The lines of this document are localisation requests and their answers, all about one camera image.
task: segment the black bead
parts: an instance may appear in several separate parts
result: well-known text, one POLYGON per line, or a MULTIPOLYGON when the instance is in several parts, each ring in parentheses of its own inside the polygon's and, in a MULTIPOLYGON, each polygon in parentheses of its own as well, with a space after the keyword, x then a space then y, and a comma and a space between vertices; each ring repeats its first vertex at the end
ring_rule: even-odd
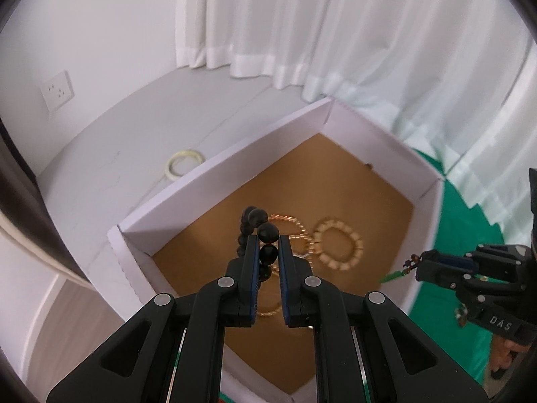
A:
POLYGON ((259 208, 253 209, 248 215, 248 222, 256 229, 264 222, 267 222, 268 219, 267 212, 259 208))
POLYGON ((259 251, 261 265, 271 265, 278 259, 278 249, 272 244, 265 244, 259 251))
POLYGON ((259 266, 259 281, 267 281, 272 274, 272 268, 267 265, 259 266))
POLYGON ((280 237, 280 231, 271 222, 265 222, 257 228, 257 236, 265 244, 272 244, 280 237))
POLYGON ((237 241, 241 247, 246 247, 248 237, 246 235, 238 235, 237 241))
POLYGON ((250 212, 252 212, 255 208, 255 206, 248 206, 245 210, 243 210, 241 215, 241 222, 247 223, 248 215, 250 215, 250 212))
POLYGON ((243 235, 251 235, 253 233, 253 227, 249 222, 241 223, 241 233, 243 235))

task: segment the finger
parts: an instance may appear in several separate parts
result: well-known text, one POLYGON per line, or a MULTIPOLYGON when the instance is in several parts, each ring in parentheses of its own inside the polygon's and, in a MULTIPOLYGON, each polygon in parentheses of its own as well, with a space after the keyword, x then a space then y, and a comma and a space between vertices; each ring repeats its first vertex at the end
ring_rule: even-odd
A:
POLYGON ((491 356, 490 356, 490 360, 489 360, 489 363, 490 363, 490 369, 491 369, 493 372, 496 372, 496 371, 498 371, 500 368, 505 368, 504 365, 506 365, 507 368, 509 368, 509 365, 511 365, 511 362, 512 362, 512 358, 511 358, 511 355, 510 355, 509 353, 505 353, 505 354, 499 354, 499 353, 491 354, 491 356))
POLYGON ((505 348, 509 351, 517 351, 519 353, 525 353, 530 349, 530 346, 521 346, 520 344, 517 344, 516 342, 506 340, 505 342, 505 348))
POLYGON ((490 357, 493 357, 493 356, 505 357, 509 353, 511 353, 511 350, 505 346, 504 342, 492 344, 490 347, 490 357))
POLYGON ((497 351, 503 351, 505 350, 505 338, 502 338, 498 335, 492 335, 492 341, 490 342, 490 349, 491 351, 497 350, 497 351))
POLYGON ((501 360, 500 368, 507 370, 511 366, 512 363, 513 363, 513 358, 511 357, 511 355, 507 355, 501 360))

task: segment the bracelet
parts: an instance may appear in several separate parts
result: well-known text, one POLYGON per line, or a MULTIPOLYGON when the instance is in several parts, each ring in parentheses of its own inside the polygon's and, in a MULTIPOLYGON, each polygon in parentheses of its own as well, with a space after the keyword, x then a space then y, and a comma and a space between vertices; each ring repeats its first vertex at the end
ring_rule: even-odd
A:
POLYGON ((269 221, 287 221, 293 223, 300 230, 299 234, 289 235, 289 239, 305 239, 308 246, 307 252, 304 255, 295 255, 307 259, 311 263, 310 254, 313 254, 313 238, 308 234, 304 224, 302 224, 297 218, 289 215, 277 215, 272 214, 268 217, 269 221))
POLYGON ((327 265, 333 270, 347 271, 352 267, 356 266, 363 255, 363 242, 352 227, 340 220, 326 220, 317 225, 313 233, 313 250, 314 253, 319 257, 319 260, 327 265), (354 248, 352 255, 348 258, 346 262, 340 262, 335 260, 331 255, 329 255, 322 246, 322 236, 323 232, 328 229, 337 229, 346 234, 349 239, 354 243, 354 248))
POLYGON ((257 312, 257 316, 262 316, 262 317, 272 316, 272 315, 276 315, 280 311, 281 311, 281 305, 278 306, 276 309, 274 309, 274 311, 257 312))

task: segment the white curtain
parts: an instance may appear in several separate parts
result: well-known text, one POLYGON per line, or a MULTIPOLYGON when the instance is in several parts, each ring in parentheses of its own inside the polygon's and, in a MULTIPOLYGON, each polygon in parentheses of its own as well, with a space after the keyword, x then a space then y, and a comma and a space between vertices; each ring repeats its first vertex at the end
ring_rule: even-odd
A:
POLYGON ((178 67, 353 104, 528 243, 537 51, 508 0, 177 0, 176 46, 178 67))

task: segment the electrical outlet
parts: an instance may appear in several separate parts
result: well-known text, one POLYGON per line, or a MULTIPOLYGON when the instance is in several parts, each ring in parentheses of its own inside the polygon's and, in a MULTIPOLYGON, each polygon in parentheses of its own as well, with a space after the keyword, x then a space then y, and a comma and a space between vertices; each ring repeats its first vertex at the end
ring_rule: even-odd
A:
POLYGON ((43 83, 41 85, 41 93, 43 94, 49 112, 59 109, 60 106, 73 98, 67 72, 62 71, 43 83))

